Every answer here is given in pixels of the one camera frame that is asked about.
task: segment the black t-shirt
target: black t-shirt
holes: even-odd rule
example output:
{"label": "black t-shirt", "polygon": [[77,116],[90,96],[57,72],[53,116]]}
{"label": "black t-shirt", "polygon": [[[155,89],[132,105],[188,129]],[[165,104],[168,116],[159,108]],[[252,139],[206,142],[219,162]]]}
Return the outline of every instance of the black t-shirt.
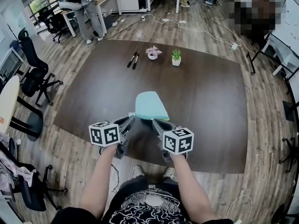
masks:
{"label": "black t-shirt", "polygon": [[[148,184],[146,180],[128,184],[114,196],[102,220],[97,220],[89,211],[68,207],[60,210],[52,224],[65,223],[89,224],[150,224],[189,222],[183,207],[178,186],[172,184]],[[212,220],[205,224],[233,224],[229,219]]]}

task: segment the marker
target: marker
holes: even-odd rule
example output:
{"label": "marker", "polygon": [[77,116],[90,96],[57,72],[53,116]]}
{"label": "marker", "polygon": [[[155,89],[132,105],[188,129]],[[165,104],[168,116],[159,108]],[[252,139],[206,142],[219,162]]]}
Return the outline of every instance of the marker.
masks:
{"label": "marker", "polygon": [[135,56],[137,55],[137,52],[134,53],[134,55],[132,56],[131,60],[129,61],[127,67],[130,67],[132,64],[132,61],[134,60]]}
{"label": "marker", "polygon": [[135,62],[133,64],[133,70],[135,70],[135,68],[136,68],[138,58],[139,58],[139,54],[136,56],[136,60],[135,60]]}

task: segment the potted plant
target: potted plant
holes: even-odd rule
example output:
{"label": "potted plant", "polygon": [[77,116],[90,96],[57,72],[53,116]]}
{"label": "potted plant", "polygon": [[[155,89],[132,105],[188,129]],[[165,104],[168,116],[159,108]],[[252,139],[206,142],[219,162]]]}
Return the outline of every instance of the potted plant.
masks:
{"label": "potted plant", "polygon": [[180,50],[173,50],[172,52],[172,65],[179,66],[181,63],[181,51]]}
{"label": "potted plant", "polygon": [[156,46],[153,46],[151,48],[147,48],[145,50],[145,53],[148,54],[148,57],[150,60],[156,60],[158,58],[158,55],[162,53]]}

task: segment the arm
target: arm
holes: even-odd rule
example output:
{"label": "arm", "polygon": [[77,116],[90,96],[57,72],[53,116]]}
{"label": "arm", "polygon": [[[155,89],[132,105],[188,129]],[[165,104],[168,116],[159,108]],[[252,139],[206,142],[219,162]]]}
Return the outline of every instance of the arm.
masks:
{"label": "arm", "polygon": [[91,212],[99,219],[105,211],[108,198],[110,169],[117,145],[111,145],[104,149],[98,158],[91,179],[84,187],[79,208]]}
{"label": "arm", "polygon": [[181,200],[190,220],[199,224],[216,220],[209,198],[194,177],[185,157],[171,154],[171,158],[176,170]]}

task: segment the sneaker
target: sneaker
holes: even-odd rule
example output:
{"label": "sneaker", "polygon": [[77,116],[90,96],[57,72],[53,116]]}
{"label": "sneaker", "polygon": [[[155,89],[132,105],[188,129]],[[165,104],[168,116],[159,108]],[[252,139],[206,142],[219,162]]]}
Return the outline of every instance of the sneaker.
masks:
{"label": "sneaker", "polygon": [[183,5],[183,4],[181,4],[181,7],[186,7],[186,8],[189,8],[189,7],[190,7],[190,5]]}
{"label": "sneaker", "polygon": [[213,3],[209,2],[209,1],[205,1],[205,4],[213,5]]}
{"label": "sneaker", "polygon": [[164,172],[163,178],[169,177],[171,178],[171,180],[173,180],[175,176],[176,171],[174,170],[174,168],[167,168]]}
{"label": "sneaker", "polygon": [[136,165],[133,167],[133,177],[136,178],[138,176],[144,176],[144,171],[140,165]]}

